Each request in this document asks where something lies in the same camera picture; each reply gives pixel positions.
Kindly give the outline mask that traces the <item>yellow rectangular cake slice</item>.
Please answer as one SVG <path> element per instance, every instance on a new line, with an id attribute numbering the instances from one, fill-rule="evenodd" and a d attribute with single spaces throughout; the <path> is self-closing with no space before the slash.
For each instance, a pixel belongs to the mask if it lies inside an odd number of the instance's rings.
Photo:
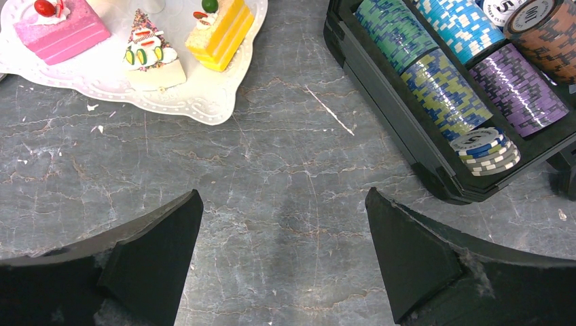
<path id="1" fill-rule="evenodd" d="M 243 0 L 203 0 L 186 48 L 204 67 L 222 72 L 246 37 L 254 15 Z"/>

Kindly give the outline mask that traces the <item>pink layered cake slice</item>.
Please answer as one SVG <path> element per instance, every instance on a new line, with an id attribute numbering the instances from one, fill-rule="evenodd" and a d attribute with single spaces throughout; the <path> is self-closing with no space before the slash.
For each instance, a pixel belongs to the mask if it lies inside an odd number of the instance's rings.
<path id="1" fill-rule="evenodd" d="M 84 0 L 34 1 L 32 10 L 13 27 L 24 46 L 47 65 L 73 58 L 111 36 Z"/>

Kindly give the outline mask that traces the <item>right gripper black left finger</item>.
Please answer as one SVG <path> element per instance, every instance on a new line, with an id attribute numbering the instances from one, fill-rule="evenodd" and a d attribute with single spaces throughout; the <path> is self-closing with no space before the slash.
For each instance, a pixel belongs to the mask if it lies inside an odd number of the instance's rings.
<path id="1" fill-rule="evenodd" d="M 96 236 L 1 261 L 2 325 L 173 325 L 200 230 L 196 190 Z"/>

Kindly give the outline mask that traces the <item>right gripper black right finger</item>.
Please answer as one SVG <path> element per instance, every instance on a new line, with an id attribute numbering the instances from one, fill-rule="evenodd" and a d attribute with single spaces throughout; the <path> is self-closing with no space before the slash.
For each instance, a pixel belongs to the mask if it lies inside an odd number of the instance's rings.
<path id="1" fill-rule="evenodd" d="M 572 259 L 476 238 L 376 188 L 365 207 L 396 324 L 575 324 Z"/>

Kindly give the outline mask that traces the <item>white sprinkle cake slice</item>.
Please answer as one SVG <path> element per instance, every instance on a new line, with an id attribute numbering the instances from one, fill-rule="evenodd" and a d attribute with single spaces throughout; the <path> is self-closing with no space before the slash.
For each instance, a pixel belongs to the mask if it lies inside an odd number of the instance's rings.
<path id="1" fill-rule="evenodd" d="M 126 78 L 138 91 L 156 91 L 187 81 L 178 52 L 141 9 L 134 20 L 123 58 Z"/>

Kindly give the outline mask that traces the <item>white three-tier cake stand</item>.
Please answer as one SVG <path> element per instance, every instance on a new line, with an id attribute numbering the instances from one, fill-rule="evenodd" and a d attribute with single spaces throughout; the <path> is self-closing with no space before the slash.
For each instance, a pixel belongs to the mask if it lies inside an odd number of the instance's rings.
<path id="1" fill-rule="evenodd" d="M 192 30 L 192 13 L 199 1 L 90 1 L 111 36 L 86 52 L 48 66 L 17 37 L 14 24 L 35 12 L 30 1 L 1 2 L 1 72 L 20 75 L 45 86 L 74 89 L 103 101 L 130 103 L 155 113 L 185 115 L 207 125 L 228 120 L 235 107 L 236 91 L 253 56 L 253 41 L 264 23 L 267 1 L 247 1 L 255 21 L 228 68 L 223 72 L 203 67 L 186 49 Z M 178 51 L 187 76 L 184 84 L 161 91 L 140 92 L 130 87 L 120 56 L 126 47 L 137 9 L 146 12 Z"/>

